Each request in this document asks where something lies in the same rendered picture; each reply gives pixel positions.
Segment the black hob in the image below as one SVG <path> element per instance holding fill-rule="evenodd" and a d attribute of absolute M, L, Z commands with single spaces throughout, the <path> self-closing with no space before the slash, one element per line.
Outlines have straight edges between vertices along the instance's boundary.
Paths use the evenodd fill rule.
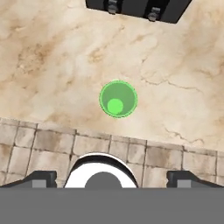
<path fill-rule="evenodd" d="M 108 1 L 86 0 L 86 6 L 91 10 L 108 12 Z M 176 24 L 191 2 L 192 0 L 117 0 L 118 11 L 116 14 L 148 19 L 147 16 L 151 12 L 151 8 L 158 7 L 160 14 L 156 21 Z"/>

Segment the grey hob knob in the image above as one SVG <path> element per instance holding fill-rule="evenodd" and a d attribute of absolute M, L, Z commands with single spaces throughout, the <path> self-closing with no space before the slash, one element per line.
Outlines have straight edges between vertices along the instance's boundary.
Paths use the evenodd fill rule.
<path fill-rule="evenodd" d="M 160 14 L 160 9 L 158 7 L 152 7 L 150 13 L 147 16 L 147 18 L 151 22 L 155 22 L 158 19 L 159 14 Z"/>
<path fill-rule="evenodd" d="M 108 0 L 108 12 L 110 14 L 116 14 L 118 11 L 117 0 Z"/>

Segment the green cup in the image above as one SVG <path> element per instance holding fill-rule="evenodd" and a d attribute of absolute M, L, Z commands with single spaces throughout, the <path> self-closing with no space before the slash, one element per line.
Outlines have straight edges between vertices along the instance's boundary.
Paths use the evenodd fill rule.
<path fill-rule="evenodd" d="M 109 116 L 129 116 L 137 106 L 137 92 L 126 81 L 113 80 L 107 83 L 99 95 L 101 109 Z"/>

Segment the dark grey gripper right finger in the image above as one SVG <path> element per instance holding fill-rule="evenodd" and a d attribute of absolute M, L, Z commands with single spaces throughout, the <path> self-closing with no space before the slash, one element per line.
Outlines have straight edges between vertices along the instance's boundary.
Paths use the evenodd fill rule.
<path fill-rule="evenodd" d="M 212 187 L 222 188 L 222 185 L 203 180 L 195 176 L 190 171 L 168 171 L 166 173 L 167 188 L 195 188 Z"/>

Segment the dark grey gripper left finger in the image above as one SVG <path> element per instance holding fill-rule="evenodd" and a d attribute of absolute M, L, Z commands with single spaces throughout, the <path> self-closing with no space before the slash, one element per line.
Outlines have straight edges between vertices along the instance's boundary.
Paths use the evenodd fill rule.
<path fill-rule="evenodd" d="M 2 185 L 2 187 L 56 188 L 56 171 L 33 171 L 27 177 Z"/>

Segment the white and black round base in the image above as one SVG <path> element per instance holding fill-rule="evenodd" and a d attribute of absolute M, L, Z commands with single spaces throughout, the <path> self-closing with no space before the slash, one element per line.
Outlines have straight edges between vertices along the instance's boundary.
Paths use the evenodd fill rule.
<path fill-rule="evenodd" d="M 118 157 L 91 152 L 80 157 L 68 174 L 65 188 L 138 188 L 132 170 Z"/>

